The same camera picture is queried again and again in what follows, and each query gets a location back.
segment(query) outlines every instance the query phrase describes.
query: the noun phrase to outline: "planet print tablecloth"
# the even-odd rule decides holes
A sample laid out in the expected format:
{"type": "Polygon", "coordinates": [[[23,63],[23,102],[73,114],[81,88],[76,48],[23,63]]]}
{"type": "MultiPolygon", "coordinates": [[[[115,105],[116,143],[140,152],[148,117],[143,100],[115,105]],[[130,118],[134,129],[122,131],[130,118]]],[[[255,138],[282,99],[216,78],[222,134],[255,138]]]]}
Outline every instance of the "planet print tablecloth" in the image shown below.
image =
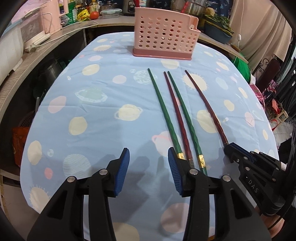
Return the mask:
{"type": "MultiPolygon", "coordinates": [[[[132,49],[133,32],[99,36],[59,75],[30,128],[21,165],[22,191],[40,213],[68,176],[89,177],[127,147],[131,158],[122,192],[109,199],[117,241],[182,240],[189,198],[181,198],[173,183],[167,159],[172,142],[147,68],[182,144],[163,75],[171,72],[192,118],[209,176],[228,174],[246,193],[238,180],[238,166],[225,157],[216,127],[185,70],[208,99],[229,143],[278,158],[276,142],[252,89],[218,51],[198,43],[191,61],[177,61],[134,57],[132,49]]],[[[213,197],[210,202],[209,235],[213,235],[213,197]]],[[[84,233],[89,240],[87,196],[84,206],[84,233]]]]}

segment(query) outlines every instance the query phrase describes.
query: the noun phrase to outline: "wooden counter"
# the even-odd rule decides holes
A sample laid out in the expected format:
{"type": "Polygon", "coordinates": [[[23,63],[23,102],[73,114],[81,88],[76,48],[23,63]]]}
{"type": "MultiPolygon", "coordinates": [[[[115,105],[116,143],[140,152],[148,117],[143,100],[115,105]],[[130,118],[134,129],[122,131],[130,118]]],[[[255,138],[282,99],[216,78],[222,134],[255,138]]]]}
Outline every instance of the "wooden counter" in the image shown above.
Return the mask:
{"type": "MultiPolygon", "coordinates": [[[[79,32],[79,28],[91,26],[91,28],[96,27],[106,27],[106,26],[134,26],[135,18],[120,16],[119,18],[111,19],[97,19],[88,22],[76,23],[63,28],[61,31],[53,34],[47,42],[48,44],[38,48],[35,52],[23,54],[23,62],[13,72],[8,76],[0,87],[0,122],[3,119],[4,113],[12,100],[17,89],[23,83],[25,78],[29,73],[37,66],[37,64],[47,56],[52,50],[54,50],[58,45],[64,42],[66,39],[79,32]]],[[[239,57],[242,59],[241,55],[236,52],[229,45],[223,45],[212,38],[201,34],[199,40],[216,45],[217,47],[239,57]]],[[[6,160],[0,158],[0,175],[6,176],[8,178],[19,180],[20,179],[20,169],[14,164],[12,160],[6,160]]]]}

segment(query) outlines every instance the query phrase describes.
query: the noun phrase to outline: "red tomato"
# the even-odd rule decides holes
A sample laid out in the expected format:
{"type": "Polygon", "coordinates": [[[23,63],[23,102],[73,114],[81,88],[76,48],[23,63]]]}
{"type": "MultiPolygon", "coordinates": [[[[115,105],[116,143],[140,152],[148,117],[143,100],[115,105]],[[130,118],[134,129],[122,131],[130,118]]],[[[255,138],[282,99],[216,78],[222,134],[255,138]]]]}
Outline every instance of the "red tomato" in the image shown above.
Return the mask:
{"type": "Polygon", "coordinates": [[[98,19],[99,18],[99,13],[96,12],[96,11],[93,11],[93,12],[91,12],[89,18],[90,19],[98,19]]]}

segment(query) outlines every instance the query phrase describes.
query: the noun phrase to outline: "silver screw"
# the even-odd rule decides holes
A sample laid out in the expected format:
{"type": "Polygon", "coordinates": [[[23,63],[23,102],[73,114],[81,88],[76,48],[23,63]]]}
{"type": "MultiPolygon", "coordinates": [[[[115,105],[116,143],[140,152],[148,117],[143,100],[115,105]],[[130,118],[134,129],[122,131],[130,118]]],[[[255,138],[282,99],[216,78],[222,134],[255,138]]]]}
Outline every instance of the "silver screw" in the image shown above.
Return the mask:
{"type": "Polygon", "coordinates": [[[229,181],[231,180],[231,177],[228,176],[228,175],[224,175],[224,176],[222,177],[222,179],[223,179],[224,181],[226,181],[226,182],[229,182],[229,181]]]}
{"type": "Polygon", "coordinates": [[[102,169],[102,170],[99,171],[99,174],[102,175],[102,176],[106,175],[107,173],[108,173],[107,169],[102,169]]]}
{"type": "Polygon", "coordinates": [[[67,178],[67,182],[69,182],[69,183],[72,183],[74,181],[75,181],[75,177],[73,177],[73,176],[67,178]]]}
{"type": "Polygon", "coordinates": [[[189,173],[192,174],[192,175],[196,175],[198,173],[198,170],[192,168],[192,169],[189,170],[189,173]]]}

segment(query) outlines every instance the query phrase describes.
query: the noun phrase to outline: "pink basket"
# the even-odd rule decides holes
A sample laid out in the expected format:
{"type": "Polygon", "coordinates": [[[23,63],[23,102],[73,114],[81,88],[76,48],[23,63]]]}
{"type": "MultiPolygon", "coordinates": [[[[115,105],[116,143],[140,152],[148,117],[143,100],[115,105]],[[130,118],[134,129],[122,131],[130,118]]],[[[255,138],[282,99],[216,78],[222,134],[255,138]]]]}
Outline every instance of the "pink basket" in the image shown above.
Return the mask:
{"type": "Polygon", "coordinates": [[[133,55],[191,60],[198,18],[169,10],[136,7],[133,55]]]}

